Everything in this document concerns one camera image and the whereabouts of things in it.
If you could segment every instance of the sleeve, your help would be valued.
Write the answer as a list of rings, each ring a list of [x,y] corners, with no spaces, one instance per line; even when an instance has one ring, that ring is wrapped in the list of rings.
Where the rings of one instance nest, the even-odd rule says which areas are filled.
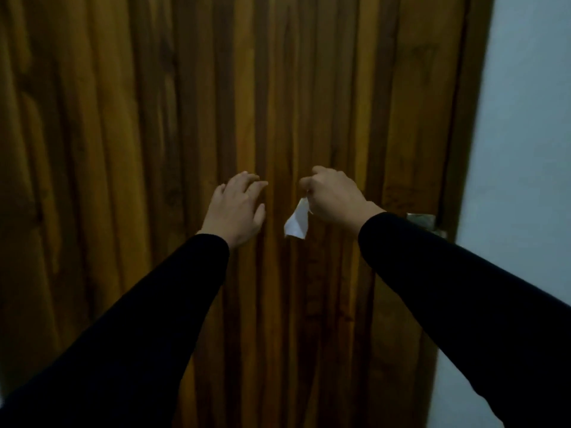
[[[229,254],[218,236],[189,239],[13,392],[0,426],[170,426]]]
[[[569,306],[390,213],[365,223],[359,245],[506,426],[568,419]]]

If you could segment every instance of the light blue wall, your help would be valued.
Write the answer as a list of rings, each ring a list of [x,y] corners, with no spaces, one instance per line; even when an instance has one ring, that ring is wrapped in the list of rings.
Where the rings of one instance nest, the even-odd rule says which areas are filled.
[[[571,304],[571,0],[496,0],[457,243]],[[442,354],[429,428],[502,426]]]

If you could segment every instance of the skin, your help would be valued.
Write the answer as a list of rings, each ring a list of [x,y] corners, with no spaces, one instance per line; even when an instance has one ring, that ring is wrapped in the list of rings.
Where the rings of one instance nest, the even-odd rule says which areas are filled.
[[[256,202],[268,185],[248,172],[237,174],[216,188],[202,229],[198,234],[222,237],[230,249],[246,243],[261,230],[266,208]],[[313,167],[313,176],[304,177],[299,186],[307,192],[311,212],[326,222],[341,225],[354,237],[371,217],[384,212],[367,201],[355,182],[343,171],[323,166]]]

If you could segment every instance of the wooden door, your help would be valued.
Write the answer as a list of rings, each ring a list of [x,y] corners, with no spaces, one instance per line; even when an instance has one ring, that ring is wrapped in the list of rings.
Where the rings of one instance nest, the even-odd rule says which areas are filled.
[[[314,165],[391,212],[438,213],[465,5],[2,0],[3,390],[247,170],[270,183],[267,222],[232,255],[175,424],[422,424],[410,312],[339,229],[312,219],[302,241],[283,224]]]

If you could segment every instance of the white paper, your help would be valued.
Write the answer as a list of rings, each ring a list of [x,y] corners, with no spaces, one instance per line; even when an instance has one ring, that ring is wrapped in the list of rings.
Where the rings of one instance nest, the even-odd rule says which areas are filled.
[[[284,225],[285,236],[293,236],[297,238],[305,238],[307,228],[309,227],[308,212],[310,211],[310,202],[307,198],[299,200],[297,208],[293,215]]]

